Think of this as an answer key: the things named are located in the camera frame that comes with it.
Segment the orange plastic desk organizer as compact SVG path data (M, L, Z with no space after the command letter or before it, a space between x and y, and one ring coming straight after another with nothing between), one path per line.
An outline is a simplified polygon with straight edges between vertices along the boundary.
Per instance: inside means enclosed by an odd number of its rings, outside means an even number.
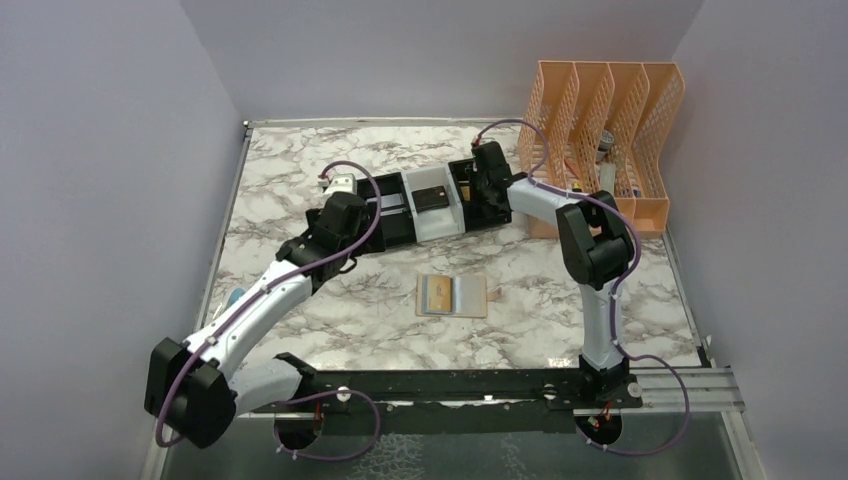
M685 93L671 62L541 61L518 138L523 171L561 188L610 192L644 239L661 237L670 210L659 168Z

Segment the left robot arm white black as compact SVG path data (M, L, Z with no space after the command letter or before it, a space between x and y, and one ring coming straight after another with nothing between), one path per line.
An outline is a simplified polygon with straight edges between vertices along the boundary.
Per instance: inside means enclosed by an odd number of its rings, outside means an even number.
M274 260L223 317L178 342L162 339L150 354L144 408L154 438L168 448L183 439L215 443L247 402L232 389L235 371L270 327L337 276L377 230L382 198L368 203L336 192L308 229L284 242Z

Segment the black white card tray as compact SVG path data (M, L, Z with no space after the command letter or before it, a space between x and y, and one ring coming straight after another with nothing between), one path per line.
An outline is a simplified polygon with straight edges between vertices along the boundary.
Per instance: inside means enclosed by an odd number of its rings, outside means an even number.
M359 255L463 235L508 224L504 160L459 160L380 175L380 222Z

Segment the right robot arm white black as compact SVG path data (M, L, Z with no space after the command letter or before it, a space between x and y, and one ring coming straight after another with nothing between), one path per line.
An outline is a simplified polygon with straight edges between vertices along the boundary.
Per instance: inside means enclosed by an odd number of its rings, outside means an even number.
M618 289L636 256L628 223L606 191L586 195L514 174L494 141L477 141L471 152L473 200L556 223L564 265L579 285L582 302L577 393L589 406L604 405L632 382L618 338Z

